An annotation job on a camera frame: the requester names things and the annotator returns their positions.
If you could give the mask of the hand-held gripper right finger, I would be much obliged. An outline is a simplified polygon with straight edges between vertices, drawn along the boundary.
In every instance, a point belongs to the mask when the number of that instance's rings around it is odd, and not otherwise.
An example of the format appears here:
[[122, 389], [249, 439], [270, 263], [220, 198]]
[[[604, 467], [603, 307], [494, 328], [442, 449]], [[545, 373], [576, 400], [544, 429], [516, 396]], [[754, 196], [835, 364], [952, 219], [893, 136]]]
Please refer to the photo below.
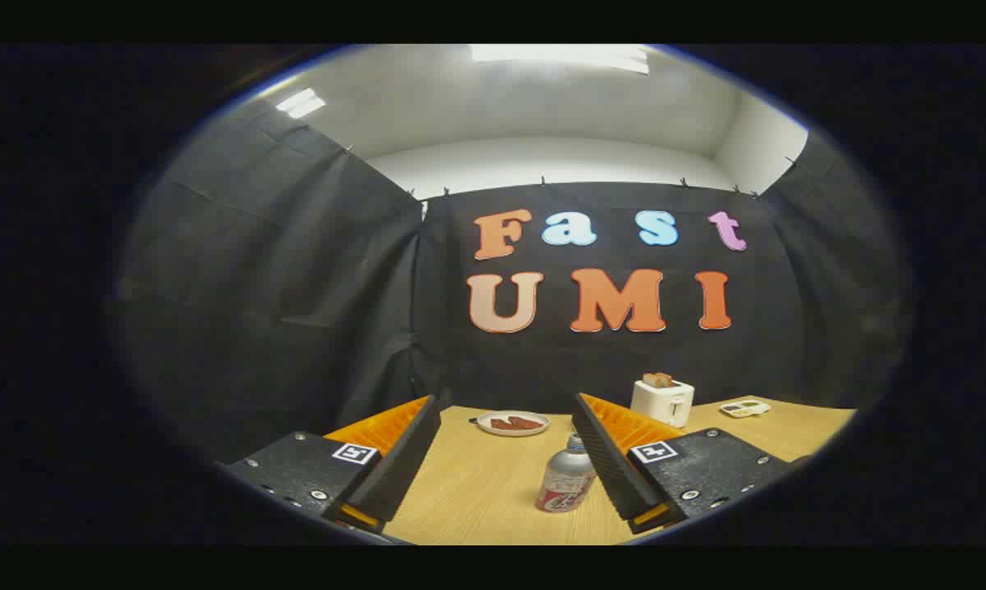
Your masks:
[[812, 454], [808, 410], [759, 398], [700, 404], [679, 427], [576, 393], [576, 433], [602, 488], [631, 533], [644, 534], [725, 511], [795, 470]]

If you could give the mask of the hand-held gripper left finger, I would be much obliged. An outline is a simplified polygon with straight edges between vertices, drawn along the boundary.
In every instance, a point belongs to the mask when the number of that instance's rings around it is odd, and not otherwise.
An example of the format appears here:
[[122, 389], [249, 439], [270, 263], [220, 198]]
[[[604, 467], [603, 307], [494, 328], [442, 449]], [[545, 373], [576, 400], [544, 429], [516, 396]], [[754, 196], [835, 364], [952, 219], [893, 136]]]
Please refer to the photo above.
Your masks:
[[307, 520], [381, 538], [440, 425], [437, 398], [425, 396], [332, 433], [288, 433], [222, 467]]

